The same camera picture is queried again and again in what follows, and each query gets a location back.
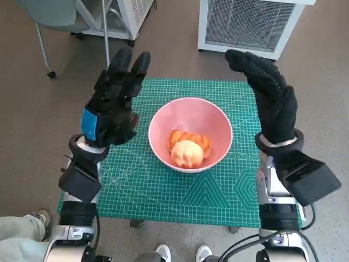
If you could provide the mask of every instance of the person's leg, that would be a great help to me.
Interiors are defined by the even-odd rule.
[[[0,261],[43,261],[49,243],[39,241],[50,221],[45,210],[24,217],[0,217]]]
[[[195,262],[217,262],[219,257],[212,255],[212,251],[208,246],[201,246],[196,252]]]
[[[42,241],[50,220],[45,210],[24,217],[0,217],[0,241],[14,237]]]
[[[139,255],[134,262],[171,262],[171,252],[168,246],[160,245],[155,252]]]
[[[0,241],[0,261],[41,262],[49,242],[38,242],[26,238],[11,238]]]

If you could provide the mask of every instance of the table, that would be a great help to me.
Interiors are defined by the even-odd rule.
[[[200,97],[219,106],[233,126],[233,145],[218,165],[182,174],[163,165],[148,143],[156,111],[180,97]],[[253,91],[244,81],[145,79],[134,99],[137,136],[112,146],[101,165],[100,216],[230,227],[259,227],[255,174],[260,131]]]

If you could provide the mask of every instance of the concrete floor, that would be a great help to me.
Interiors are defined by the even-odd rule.
[[[158,0],[134,48],[135,57],[151,52],[149,77],[243,79],[229,70],[222,53],[197,52],[198,7],[199,0]],[[307,231],[322,261],[349,261],[348,10],[347,0],[318,0],[306,7],[277,62],[296,89],[304,151],[326,161],[343,184],[319,201],[318,221]],[[59,169],[67,162],[63,154],[69,152],[68,139],[79,132],[82,108],[104,67],[104,42],[44,30],[58,74],[52,81],[45,75],[34,24],[12,0],[0,5],[0,32],[0,215],[21,216],[44,206],[54,210]],[[110,40],[111,55],[124,45]],[[224,227],[155,222],[135,230],[123,219],[101,221],[100,251],[116,261],[132,261],[160,243],[170,245],[174,262],[193,261],[203,243],[221,254],[256,232],[231,235]],[[232,261],[254,261],[254,251]]]

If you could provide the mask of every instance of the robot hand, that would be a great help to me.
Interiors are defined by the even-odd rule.
[[[266,139],[261,137],[264,144],[272,147],[295,141],[298,136],[294,129],[297,100],[293,87],[287,85],[278,68],[269,60],[249,52],[228,50],[225,58],[233,71],[246,75],[255,93],[262,135]]]
[[[128,72],[131,58],[132,51],[122,48],[94,86],[95,92],[81,119],[81,129],[89,146],[120,145],[136,135],[139,116],[132,112],[132,99],[142,88],[151,56],[143,52]]]

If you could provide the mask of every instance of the orange pastry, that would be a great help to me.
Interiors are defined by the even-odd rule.
[[[175,144],[182,140],[190,140],[197,143],[203,150],[203,159],[209,157],[212,141],[205,135],[190,134],[181,130],[175,129],[172,131],[169,138],[169,149],[172,150]]]
[[[171,159],[180,168],[198,168],[203,160],[203,150],[197,143],[182,140],[173,147]]]

